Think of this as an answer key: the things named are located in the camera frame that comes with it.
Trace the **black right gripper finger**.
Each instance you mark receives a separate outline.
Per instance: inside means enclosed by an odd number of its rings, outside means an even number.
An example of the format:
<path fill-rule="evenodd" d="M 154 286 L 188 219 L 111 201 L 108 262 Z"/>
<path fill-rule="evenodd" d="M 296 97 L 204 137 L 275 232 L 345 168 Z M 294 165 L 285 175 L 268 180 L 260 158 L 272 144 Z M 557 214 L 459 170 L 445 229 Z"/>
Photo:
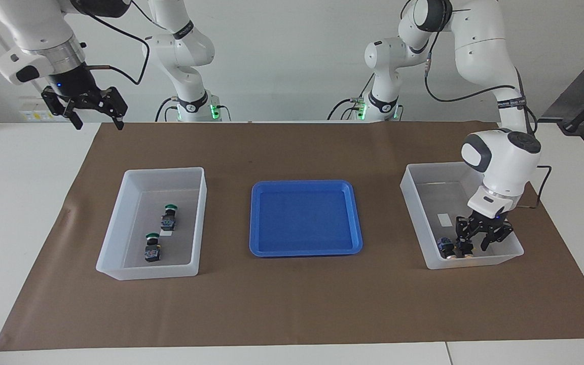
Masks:
<path fill-rule="evenodd" d="M 127 110 L 128 105 L 116 87 L 100 91 L 99 111 L 112 119 L 118 131 L 122 131 L 125 126 L 123 120 Z"/>
<path fill-rule="evenodd" d="M 74 100 L 67 98 L 66 104 L 63 104 L 59 95 L 51 86 L 46 86 L 42 90 L 41 97 L 51 114 L 66 118 L 78 131 L 82 129 L 84 123 L 75 111 Z"/>

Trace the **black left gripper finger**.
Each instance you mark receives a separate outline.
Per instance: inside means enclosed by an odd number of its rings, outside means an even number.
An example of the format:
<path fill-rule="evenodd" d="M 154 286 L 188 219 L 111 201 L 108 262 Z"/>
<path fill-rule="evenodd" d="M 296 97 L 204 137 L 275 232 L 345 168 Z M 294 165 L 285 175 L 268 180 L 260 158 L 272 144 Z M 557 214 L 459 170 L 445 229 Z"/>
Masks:
<path fill-rule="evenodd" d="M 470 219 L 470 217 L 463 216 L 456 217 L 457 245 L 468 245 L 469 243 L 472 243 L 472 237 L 474 236 L 474 233 L 470 228 L 471 227 L 470 221 L 472 221 L 473 223 L 475 222 L 475 220 L 473 218 Z"/>
<path fill-rule="evenodd" d="M 491 243 L 503 242 L 513 232 L 513 226 L 510 222 L 500 222 L 500 224 L 484 225 L 481 231 L 485 233 L 481 243 L 481 250 L 487 251 Z"/>

